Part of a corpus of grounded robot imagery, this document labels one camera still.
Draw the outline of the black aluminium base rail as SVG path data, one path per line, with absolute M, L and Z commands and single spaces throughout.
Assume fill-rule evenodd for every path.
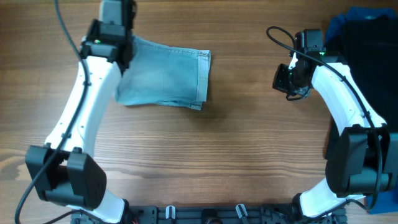
M 346 210 L 339 208 L 317 219 L 304 217 L 291 203 L 234 207 L 167 207 L 131 206 L 121 223 L 129 224 L 347 224 Z

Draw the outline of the light blue denim shorts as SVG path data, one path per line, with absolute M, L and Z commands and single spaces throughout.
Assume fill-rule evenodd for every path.
M 211 52 L 133 38 L 133 58 L 115 92 L 125 106 L 157 104 L 201 110 L 207 99 Z

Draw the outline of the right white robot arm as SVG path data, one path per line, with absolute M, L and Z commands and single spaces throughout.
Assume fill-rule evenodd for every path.
M 291 62 L 280 64 L 273 89 L 288 101 L 302 100 L 316 90 L 335 122 L 337 143 L 326 154 L 325 178 L 293 201 L 296 222 L 330 216 L 348 203 L 372 210 L 381 192 L 397 182 L 397 133 L 368 103 L 342 55 L 329 52 L 322 32 L 305 29 L 291 36 Z

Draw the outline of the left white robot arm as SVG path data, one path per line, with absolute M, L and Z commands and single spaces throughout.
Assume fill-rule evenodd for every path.
M 63 113 L 44 144 L 25 155 L 28 191 L 91 222 L 134 223 L 128 201 L 106 188 L 94 150 L 109 99 L 132 60 L 135 15 L 133 0 L 101 2 L 81 44 L 72 45 L 78 73 Z

